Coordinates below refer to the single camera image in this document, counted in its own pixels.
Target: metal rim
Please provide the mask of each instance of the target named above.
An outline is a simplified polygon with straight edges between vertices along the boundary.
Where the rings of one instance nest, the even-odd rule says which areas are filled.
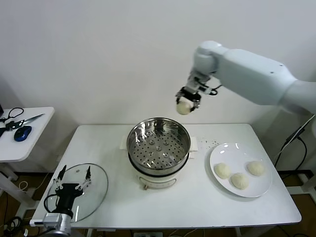
[[[165,177],[180,170],[187,162],[190,145],[190,135],[185,127],[175,120],[163,117],[139,122],[130,130],[126,140],[132,165],[141,173],[152,177]]]
[[[138,172],[140,172],[140,173],[142,173],[142,174],[144,174],[144,175],[146,175],[146,176],[155,177],[155,178],[162,178],[162,177],[167,177],[167,176],[170,176],[170,175],[173,175],[173,174],[179,172],[179,171],[184,167],[184,165],[188,162],[189,153],[188,153],[188,155],[187,155],[185,161],[183,162],[183,165],[182,165],[179,169],[177,169],[176,171],[174,171],[174,172],[172,172],[172,173],[163,174],[163,175],[154,175],[154,174],[145,173],[143,170],[139,169],[139,168],[132,162],[131,157],[130,157],[129,154],[128,154],[128,158],[129,158],[129,161],[131,162],[132,166],[133,166]]]

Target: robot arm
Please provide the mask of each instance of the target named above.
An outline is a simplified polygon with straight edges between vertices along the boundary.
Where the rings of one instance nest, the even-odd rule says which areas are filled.
[[[215,76],[227,89],[258,105],[281,105],[295,113],[316,114],[316,82],[297,80],[282,64],[214,41],[194,53],[187,84],[177,93],[177,111],[186,115],[199,107],[200,93],[216,95],[206,82]]]

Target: blue computer mouse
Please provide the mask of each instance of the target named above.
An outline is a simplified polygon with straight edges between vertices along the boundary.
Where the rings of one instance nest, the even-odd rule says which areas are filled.
[[[22,142],[28,138],[30,132],[32,131],[31,126],[24,126],[16,130],[14,134],[14,140],[17,142]]]

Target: steamed bun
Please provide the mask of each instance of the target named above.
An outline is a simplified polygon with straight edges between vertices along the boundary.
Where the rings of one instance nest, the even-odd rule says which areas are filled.
[[[215,165],[214,170],[221,179],[227,179],[231,174],[231,169],[225,163]]]
[[[243,173],[236,173],[231,177],[233,185],[241,190],[246,189],[249,186],[249,179]]]
[[[256,176],[261,176],[265,173],[265,167],[260,161],[252,161],[247,165],[249,172]]]

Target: scissors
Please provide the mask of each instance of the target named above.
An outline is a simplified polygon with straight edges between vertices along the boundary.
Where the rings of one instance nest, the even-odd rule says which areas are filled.
[[[18,114],[12,116],[12,112],[15,111],[15,110],[18,111]],[[19,115],[21,115],[23,113],[24,113],[24,109],[22,109],[20,107],[13,108],[12,110],[10,110],[9,115],[8,115],[7,118],[5,118],[5,117],[0,118],[0,122],[6,122],[9,119],[14,119],[14,118],[18,117]]]

